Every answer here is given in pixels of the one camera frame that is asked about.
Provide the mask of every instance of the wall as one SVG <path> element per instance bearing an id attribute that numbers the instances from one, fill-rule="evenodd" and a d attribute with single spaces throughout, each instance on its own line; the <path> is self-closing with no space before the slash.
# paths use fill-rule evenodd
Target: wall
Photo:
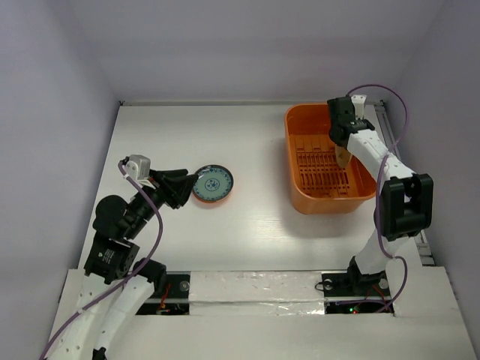
<path id="1" fill-rule="evenodd" d="M 68 3 L 0 1 L 0 349 L 37 359 L 88 226 L 118 102 Z"/>
<path id="2" fill-rule="evenodd" d="M 318 100 L 393 85 L 443 0 L 70 0 L 122 100 Z"/>
<path id="3" fill-rule="evenodd" d="M 403 160 L 434 180 L 433 255 L 448 271 L 470 337 L 480 355 L 479 84 L 480 1 L 448 0 L 397 90 L 411 126 L 400 144 Z M 403 113 L 388 102 L 394 132 Z"/>

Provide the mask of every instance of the orange plastic basket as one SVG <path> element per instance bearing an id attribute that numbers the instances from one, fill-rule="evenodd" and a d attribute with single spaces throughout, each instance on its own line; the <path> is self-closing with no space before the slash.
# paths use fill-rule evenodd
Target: orange plastic basket
<path id="1" fill-rule="evenodd" d="M 335 159 L 326 103 L 305 103 L 285 114 L 290 197 L 302 214 L 346 214 L 375 195 L 376 182 L 353 157 L 346 169 Z"/>

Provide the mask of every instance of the white table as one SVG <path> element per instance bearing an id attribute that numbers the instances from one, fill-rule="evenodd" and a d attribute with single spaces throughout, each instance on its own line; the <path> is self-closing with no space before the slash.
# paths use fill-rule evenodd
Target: white table
<path id="1" fill-rule="evenodd" d="M 374 201 L 352 214 L 302 215 L 290 204 L 284 139 L 288 106 L 123 106 L 118 114 L 95 205 L 134 190 L 117 170 L 130 154 L 156 170 L 224 165 L 235 186 L 218 205 L 191 199 L 162 208 L 165 230 L 154 259 L 169 271 L 345 269 L 374 230 Z M 372 106 L 367 117 L 378 126 Z M 79 270 L 70 271 L 54 330 L 72 314 L 94 231 L 91 218 Z M 144 256 L 154 220 L 135 242 Z M 388 314 L 248 316 L 219 311 L 190 316 L 136 316 L 109 360 L 132 359 L 474 359 L 473 348 L 443 268 L 422 267 L 415 243 L 401 254 L 409 280 Z M 387 275 L 393 292 L 399 262 Z"/>

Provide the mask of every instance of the clear plastic tape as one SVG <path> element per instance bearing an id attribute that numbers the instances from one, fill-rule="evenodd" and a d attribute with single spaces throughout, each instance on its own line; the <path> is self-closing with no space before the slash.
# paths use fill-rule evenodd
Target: clear plastic tape
<path id="1" fill-rule="evenodd" d="M 320 302 L 231 302 L 191 303 L 190 315 L 197 316 L 288 316 L 324 315 Z"/>
<path id="2" fill-rule="evenodd" d="M 192 271 L 190 303 L 323 303 L 320 271 Z"/>

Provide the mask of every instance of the orange plate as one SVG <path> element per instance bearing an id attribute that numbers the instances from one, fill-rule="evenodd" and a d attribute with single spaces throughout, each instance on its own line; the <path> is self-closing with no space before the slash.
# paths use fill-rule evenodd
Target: orange plate
<path id="1" fill-rule="evenodd" d="M 290 199 L 302 214 L 346 214 L 375 195 L 376 182 L 356 157 L 345 169 L 337 165 L 329 131 L 326 103 L 295 105 L 285 114 Z"/>

